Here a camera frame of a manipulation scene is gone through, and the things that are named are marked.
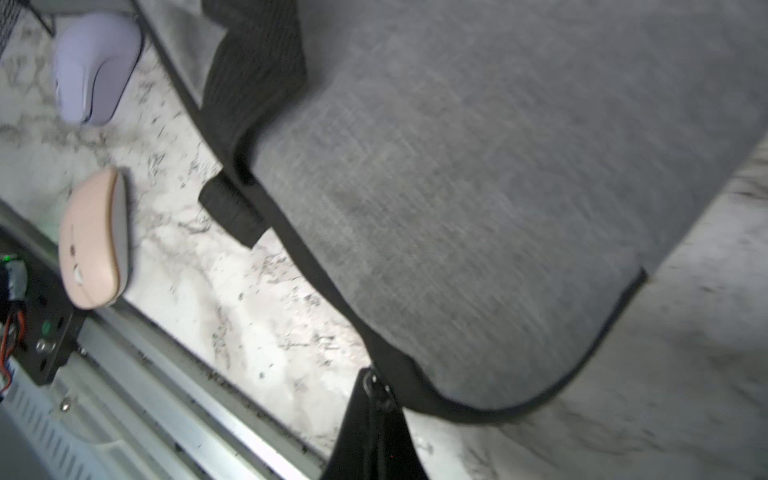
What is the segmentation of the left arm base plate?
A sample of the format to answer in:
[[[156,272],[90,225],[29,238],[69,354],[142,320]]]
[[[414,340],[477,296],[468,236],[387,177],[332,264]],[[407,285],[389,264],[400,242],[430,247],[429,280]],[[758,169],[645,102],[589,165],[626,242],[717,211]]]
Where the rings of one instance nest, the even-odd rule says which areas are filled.
[[[85,312],[64,291],[60,274],[7,232],[1,233],[1,391],[24,371],[38,386],[78,348]]]

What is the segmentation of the grey laptop bag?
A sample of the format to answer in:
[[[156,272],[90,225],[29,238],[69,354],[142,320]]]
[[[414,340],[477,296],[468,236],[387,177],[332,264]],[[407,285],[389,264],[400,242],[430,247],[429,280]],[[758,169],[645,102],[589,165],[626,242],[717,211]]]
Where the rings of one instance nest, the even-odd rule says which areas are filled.
[[[767,130],[763,1],[138,1],[223,170],[399,402],[531,409]]]

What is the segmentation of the lilac computer mouse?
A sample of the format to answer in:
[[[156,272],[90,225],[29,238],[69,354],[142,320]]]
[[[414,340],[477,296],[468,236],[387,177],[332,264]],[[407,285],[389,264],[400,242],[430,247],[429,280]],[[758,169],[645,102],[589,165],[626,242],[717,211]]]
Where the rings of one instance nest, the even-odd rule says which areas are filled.
[[[131,17],[94,12],[77,18],[56,40],[53,63],[60,118],[104,125],[114,116],[143,46]]]

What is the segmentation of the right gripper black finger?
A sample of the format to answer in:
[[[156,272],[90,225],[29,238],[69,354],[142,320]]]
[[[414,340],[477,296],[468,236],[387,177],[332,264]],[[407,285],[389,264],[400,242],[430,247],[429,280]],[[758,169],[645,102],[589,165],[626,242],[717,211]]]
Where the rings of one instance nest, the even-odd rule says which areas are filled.
[[[372,368],[359,371],[323,479],[407,480],[428,477],[402,408]]]

